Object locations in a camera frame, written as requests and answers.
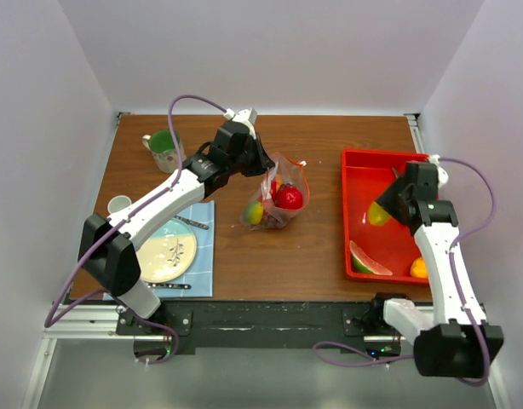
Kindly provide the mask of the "yellow star fruit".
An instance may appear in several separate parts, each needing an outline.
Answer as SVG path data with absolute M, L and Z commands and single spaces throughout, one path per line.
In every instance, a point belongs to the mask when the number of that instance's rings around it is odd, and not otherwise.
M 392 217 L 376 202 L 373 201 L 367 211 L 367 221 L 375 227 L 385 225 Z

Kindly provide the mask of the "orange peach fruit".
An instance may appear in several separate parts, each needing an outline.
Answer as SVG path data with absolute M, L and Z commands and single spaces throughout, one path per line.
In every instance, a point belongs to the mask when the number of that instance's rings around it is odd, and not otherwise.
M 275 176 L 271 181 L 270 186 L 270 194 L 271 196 L 274 196 L 278 193 L 279 189 L 281 188 L 283 182 L 280 176 Z

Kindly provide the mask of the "clear zip top bag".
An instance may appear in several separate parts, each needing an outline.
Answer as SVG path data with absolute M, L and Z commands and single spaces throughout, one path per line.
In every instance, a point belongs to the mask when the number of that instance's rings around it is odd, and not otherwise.
M 281 229 L 307 206 L 310 190 L 305 176 L 307 162 L 272 153 L 274 162 L 248 200 L 240 222 L 250 230 Z

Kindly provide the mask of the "yellow green mango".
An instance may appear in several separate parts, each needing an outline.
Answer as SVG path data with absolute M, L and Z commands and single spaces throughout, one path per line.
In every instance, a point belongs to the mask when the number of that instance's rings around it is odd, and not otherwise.
M 250 202 L 244 210 L 243 218 L 247 224 L 258 225 L 264 216 L 264 208 L 260 201 Z

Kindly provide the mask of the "red pomegranate fruit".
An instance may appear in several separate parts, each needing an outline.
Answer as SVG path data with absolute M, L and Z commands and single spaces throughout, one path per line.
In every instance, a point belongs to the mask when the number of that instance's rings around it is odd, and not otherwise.
M 300 210 L 303 207 L 302 192 L 293 186 L 283 186 L 277 193 L 275 204 L 284 210 Z

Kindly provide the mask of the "purple grape bunch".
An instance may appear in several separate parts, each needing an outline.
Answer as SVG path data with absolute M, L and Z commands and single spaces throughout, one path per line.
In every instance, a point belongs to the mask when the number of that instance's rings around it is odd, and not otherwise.
M 265 228 L 281 228 L 282 222 L 271 214 L 266 214 L 262 218 L 262 224 Z

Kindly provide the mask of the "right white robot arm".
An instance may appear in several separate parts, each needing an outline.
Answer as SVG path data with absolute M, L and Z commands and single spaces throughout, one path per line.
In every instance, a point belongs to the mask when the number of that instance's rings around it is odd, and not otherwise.
M 488 322 L 470 283 L 460 246 L 468 233 L 460 230 L 453 203 L 439 197 L 449 180 L 445 161 L 433 155 L 406 162 L 371 205 L 409 229 L 428 271 L 433 316 L 392 296 L 369 312 L 368 323 L 377 334 L 396 329 L 404 336 L 424 377 L 451 377 L 480 387 L 488 381 L 504 335 L 501 326 Z

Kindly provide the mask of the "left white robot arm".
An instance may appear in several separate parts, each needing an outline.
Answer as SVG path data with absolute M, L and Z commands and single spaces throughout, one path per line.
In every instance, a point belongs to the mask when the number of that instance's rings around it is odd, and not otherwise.
M 161 301 L 141 280 L 136 252 L 169 219 L 225 187 L 231 176 L 260 176 L 274 163 L 254 128 L 251 110 L 228 119 L 161 185 L 109 217 L 90 216 L 83 225 L 78 263 L 113 298 L 136 313 L 146 334 L 164 328 Z

